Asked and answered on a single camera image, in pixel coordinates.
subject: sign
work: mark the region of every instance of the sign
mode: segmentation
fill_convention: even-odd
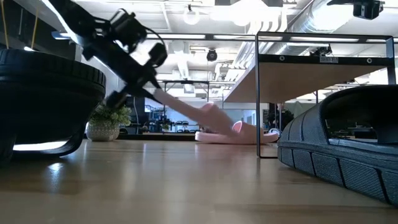
[[[321,57],[319,57],[319,62],[320,63],[338,63],[338,57],[321,56]]]

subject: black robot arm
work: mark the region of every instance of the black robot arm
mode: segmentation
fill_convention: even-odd
[[[151,82],[160,88],[156,80],[156,67],[167,58],[165,45],[156,43],[149,52],[150,59],[145,65],[136,62],[130,54],[138,44],[146,40],[147,30],[135,18],[120,9],[110,20],[92,16],[71,0],[43,0],[59,18],[71,39],[83,48],[86,60],[96,57],[108,66],[126,86],[121,92],[114,91],[106,101],[110,107],[121,106],[127,94],[156,99],[143,86]]]

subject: cable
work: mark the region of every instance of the cable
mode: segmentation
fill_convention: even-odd
[[[143,26],[143,27],[144,27],[146,30],[148,30],[149,32],[155,34],[155,35],[160,39],[160,41],[162,42],[163,46],[166,47],[166,44],[165,44],[164,40],[161,38],[161,36],[160,36],[158,33],[156,33],[154,30],[152,30],[151,28],[148,28],[148,27],[146,27],[146,26]]]
[[[146,26],[144,26],[144,28],[145,28],[145,30],[148,30],[149,32],[155,34],[160,39],[160,41],[162,41],[162,44],[164,46],[166,46],[166,44],[164,43],[164,40],[160,37],[160,35],[158,33],[156,33],[154,30],[152,30],[151,28],[148,28]]]
[[[4,38],[6,39],[6,47],[7,49],[9,49],[9,45],[8,45],[8,36],[7,36],[7,25],[6,25],[6,15],[4,14],[4,0],[0,0],[1,1],[1,14],[2,14],[2,23],[4,26]]]
[[[137,118],[137,131],[136,131],[136,134],[138,134],[139,120],[138,120],[138,114],[137,114],[137,108],[136,108],[136,97],[135,96],[132,99],[132,104],[134,105],[134,112],[136,112],[136,118]]]
[[[33,50],[33,46],[35,45],[35,38],[36,38],[36,28],[37,28],[37,15],[39,14],[39,8],[36,9],[36,19],[35,19],[35,26],[33,28],[33,36],[32,36],[32,45],[30,48]]]
[[[123,9],[123,8],[120,8],[120,9],[118,9],[118,11],[112,16],[112,18],[110,19],[110,20],[106,20],[106,19],[101,19],[100,18],[100,20],[102,20],[102,21],[112,21],[112,20],[114,20],[114,18],[116,18],[118,15],[119,15],[119,12],[124,12],[125,14],[129,14],[125,9]]]

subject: security camera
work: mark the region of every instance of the security camera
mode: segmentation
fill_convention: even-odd
[[[214,62],[215,60],[217,60],[217,52],[215,49],[210,49],[207,53],[207,61]]]
[[[332,0],[328,2],[328,6],[332,5],[354,5],[353,15],[361,19],[375,19],[379,16],[380,12],[383,11],[385,4],[384,1],[378,0]]]

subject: table surface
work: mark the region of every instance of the table surface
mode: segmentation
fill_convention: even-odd
[[[276,155],[274,147],[263,149]],[[396,223],[398,210],[299,173],[255,146],[84,141],[0,169],[2,223]]]

